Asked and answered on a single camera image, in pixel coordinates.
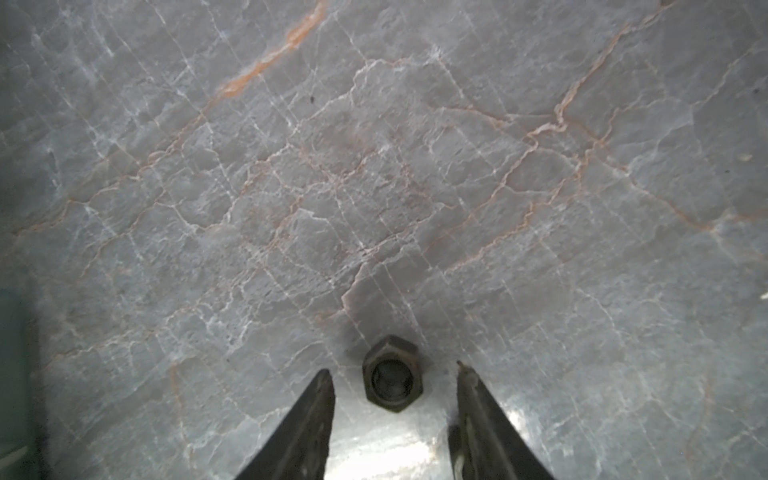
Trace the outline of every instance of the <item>gray marble surface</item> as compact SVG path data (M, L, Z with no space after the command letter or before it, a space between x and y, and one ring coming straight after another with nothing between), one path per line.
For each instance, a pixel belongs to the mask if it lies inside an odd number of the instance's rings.
M449 478L457 359L560 480L768 478L765 1L0 17L52 478L232 478L323 367L327 478ZM387 333L425 357L399 415Z

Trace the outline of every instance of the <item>dark spot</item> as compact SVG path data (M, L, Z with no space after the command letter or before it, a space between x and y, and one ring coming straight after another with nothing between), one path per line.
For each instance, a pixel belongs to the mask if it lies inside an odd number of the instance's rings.
M413 374L408 366L395 359L384 360L373 369L373 391L387 402L407 397L413 388Z

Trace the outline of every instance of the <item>mounting hardware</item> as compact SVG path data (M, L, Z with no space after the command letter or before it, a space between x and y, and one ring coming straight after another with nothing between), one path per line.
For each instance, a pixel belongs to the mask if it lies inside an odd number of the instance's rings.
M362 361L362 378L370 402L401 412L424 392L419 348L398 336L384 337Z

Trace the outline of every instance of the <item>hex nut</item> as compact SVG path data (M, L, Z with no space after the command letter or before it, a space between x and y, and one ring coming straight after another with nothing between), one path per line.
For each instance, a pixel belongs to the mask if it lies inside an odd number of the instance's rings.
M384 337L362 361L362 378L371 403L401 412L424 392L419 348L398 336Z

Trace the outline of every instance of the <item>bolt hole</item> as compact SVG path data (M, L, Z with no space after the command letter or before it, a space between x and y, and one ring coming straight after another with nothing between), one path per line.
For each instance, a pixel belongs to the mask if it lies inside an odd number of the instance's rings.
M411 393L413 374L399 360L384 360L373 369L373 391L386 402L398 402Z

